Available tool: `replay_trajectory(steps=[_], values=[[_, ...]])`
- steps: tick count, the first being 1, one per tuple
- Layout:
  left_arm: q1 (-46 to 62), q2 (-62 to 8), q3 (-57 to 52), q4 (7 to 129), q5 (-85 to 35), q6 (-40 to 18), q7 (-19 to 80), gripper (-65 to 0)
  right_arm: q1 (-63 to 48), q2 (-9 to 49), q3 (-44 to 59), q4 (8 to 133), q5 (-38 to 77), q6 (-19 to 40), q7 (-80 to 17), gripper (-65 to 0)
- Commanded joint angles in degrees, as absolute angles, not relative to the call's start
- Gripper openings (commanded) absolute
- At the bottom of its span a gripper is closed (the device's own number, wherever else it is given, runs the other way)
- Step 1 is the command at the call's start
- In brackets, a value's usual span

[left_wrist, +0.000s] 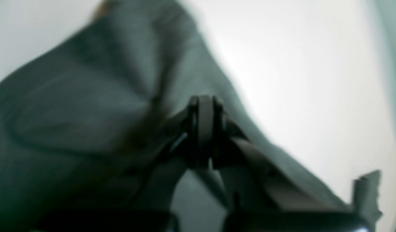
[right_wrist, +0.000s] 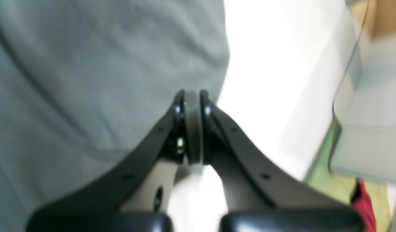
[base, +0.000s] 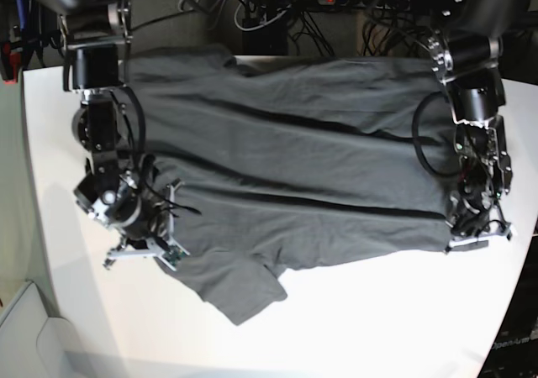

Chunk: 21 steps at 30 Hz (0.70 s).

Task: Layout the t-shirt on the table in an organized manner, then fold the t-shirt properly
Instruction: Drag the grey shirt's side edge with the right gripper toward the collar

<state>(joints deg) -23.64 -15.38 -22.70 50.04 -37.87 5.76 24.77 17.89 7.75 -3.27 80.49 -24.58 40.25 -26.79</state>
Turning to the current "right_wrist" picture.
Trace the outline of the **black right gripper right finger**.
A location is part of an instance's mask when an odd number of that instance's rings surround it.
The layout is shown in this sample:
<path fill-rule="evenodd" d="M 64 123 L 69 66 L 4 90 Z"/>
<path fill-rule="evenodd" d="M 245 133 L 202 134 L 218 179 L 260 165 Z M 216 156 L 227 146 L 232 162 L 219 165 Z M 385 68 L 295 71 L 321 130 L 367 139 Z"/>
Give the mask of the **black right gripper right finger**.
<path fill-rule="evenodd" d="M 292 178 L 200 92 L 202 157 L 222 180 L 228 213 L 220 232 L 365 232 L 352 207 Z"/>

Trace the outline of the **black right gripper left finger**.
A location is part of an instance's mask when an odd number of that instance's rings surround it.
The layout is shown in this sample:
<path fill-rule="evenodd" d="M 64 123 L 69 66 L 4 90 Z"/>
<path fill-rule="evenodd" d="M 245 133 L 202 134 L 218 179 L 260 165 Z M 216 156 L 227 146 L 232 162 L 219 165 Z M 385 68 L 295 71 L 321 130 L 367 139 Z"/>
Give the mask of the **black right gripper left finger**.
<path fill-rule="evenodd" d="M 187 115 L 198 98 L 180 91 L 164 116 L 118 165 L 83 188 L 36 210 L 27 232 L 173 232 L 166 214 L 176 172 L 191 152 Z"/>

